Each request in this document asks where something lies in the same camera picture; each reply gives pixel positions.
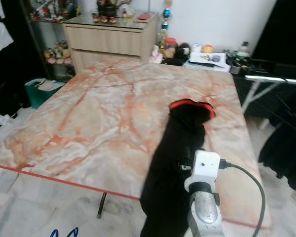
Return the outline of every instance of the marble table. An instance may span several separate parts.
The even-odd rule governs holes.
[[[0,167],[138,199],[167,123],[169,104],[211,103],[204,148],[261,181],[233,78],[228,73],[120,60],[88,67],[0,143]],[[216,181],[223,220],[254,227],[261,197],[233,168]],[[272,229],[266,210],[262,229]]]

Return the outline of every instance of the glass top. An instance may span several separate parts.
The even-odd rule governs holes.
[[[137,19],[137,17],[143,13],[144,13],[143,11],[135,11],[135,15],[133,17],[131,17],[131,18],[117,18],[116,24],[110,24],[110,23],[102,23],[102,22],[98,22],[98,23],[93,22],[92,11],[89,11],[85,14],[82,14],[80,16],[77,16],[77,17],[74,17],[70,20],[67,20],[64,23],[92,25],[92,26],[119,27],[119,28],[130,28],[130,29],[143,30],[149,24],[149,22],[154,17],[156,17],[156,14],[154,12],[151,12],[152,16],[149,19],[149,22],[147,22],[147,23],[134,22]]]

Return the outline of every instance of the orange ball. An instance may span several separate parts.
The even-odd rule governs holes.
[[[214,52],[214,48],[211,45],[207,44],[204,47],[202,47],[202,53],[212,53],[212,52]]]

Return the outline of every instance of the wooden cabinet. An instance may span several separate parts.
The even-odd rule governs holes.
[[[72,51],[75,71],[103,59],[129,59],[147,62],[156,42],[158,17],[147,23],[118,19],[117,24],[93,23],[89,13],[66,21],[64,25]]]

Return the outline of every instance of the red edge trim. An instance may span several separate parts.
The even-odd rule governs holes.
[[[27,174],[27,175],[38,177],[38,178],[43,178],[43,179],[47,179],[47,180],[51,180],[51,181],[56,181],[56,182],[63,183],[63,184],[73,185],[73,186],[77,186],[77,187],[80,187],[80,188],[86,188],[86,189],[90,189],[90,190],[94,190],[94,191],[98,191],[98,192],[102,192],[102,193],[108,193],[108,194],[120,196],[120,197],[123,197],[123,198],[129,198],[129,199],[133,199],[133,200],[139,200],[138,197],[133,197],[133,196],[129,196],[129,195],[125,195],[125,194],[120,194],[120,193],[116,193],[116,192],[112,192],[112,191],[107,191],[107,190],[103,190],[103,189],[97,189],[97,188],[93,188],[91,186],[82,185],[82,184],[76,184],[76,183],[72,183],[72,182],[65,181],[65,180],[50,178],[48,176],[44,176],[44,175],[40,175],[40,174],[34,174],[34,173],[30,173],[30,172],[26,172],[26,171],[23,171],[23,170],[18,170],[18,169],[10,168],[10,167],[3,166],[3,165],[0,165],[0,168],[11,170],[11,171],[14,171],[14,172],[17,172],[17,173],[21,173],[21,174]],[[230,222],[230,223],[233,223],[233,224],[236,224],[236,225],[241,225],[241,226],[248,226],[248,227],[252,227],[252,228],[255,228],[256,227],[255,225],[251,225],[251,224],[247,224],[247,223],[242,223],[242,222],[238,222],[238,221],[231,221],[231,220],[228,220],[228,219],[225,219],[223,221]],[[261,229],[262,230],[272,230],[273,228],[268,228],[268,227],[263,227],[262,226]]]
[[[205,103],[205,102],[195,102],[190,99],[183,99],[183,100],[173,102],[172,104],[170,104],[169,108],[171,110],[171,109],[174,109],[175,107],[180,106],[180,105],[195,105],[198,107],[203,107],[211,112],[211,115],[210,115],[211,119],[213,119],[215,117],[214,109],[210,104]]]
[[[225,221],[225,222],[229,222],[229,223],[232,223],[232,224],[235,224],[235,225],[239,225],[239,226],[247,226],[247,227],[250,227],[250,228],[255,228],[257,226],[255,225],[252,225],[252,224],[247,224],[247,223],[243,223],[243,222],[240,222],[240,221],[230,221],[230,220],[227,220],[227,219],[222,219],[222,221]],[[261,226],[261,230],[273,230],[274,228],[273,227],[264,227],[264,226]]]
[[[123,197],[123,198],[139,200],[138,197],[125,195],[125,194],[120,194],[120,193],[116,193],[116,192],[112,192],[112,191],[108,191],[108,190],[104,190],[104,189],[98,189],[98,188],[94,188],[94,187],[87,186],[87,185],[76,184],[76,183],[69,182],[69,181],[66,181],[66,180],[55,179],[55,178],[51,178],[51,177],[48,177],[48,176],[45,176],[45,175],[34,174],[34,173],[26,172],[26,171],[15,169],[15,168],[10,168],[10,167],[3,166],[3,165],[0,165],[0,168],[11,170],[11,171],[18,172],[18,173],[21,173],[21,174],[27,174],[27,175],[35,176],[35,177],[38,177],[38,178],[43,178],[43,179],[47,179],[47,180],[51,180],[51,181],[56,181],[56,182],[63,183],[63,184],[69,184],[69,185],[77,186],[77,187],[80,187],[80,188],[90,189],[90,190],[94,190],[94,191],[98,191],[98,192],[102,192],[102,193],[108,193],[108,194],[120,196],[120,197]]]

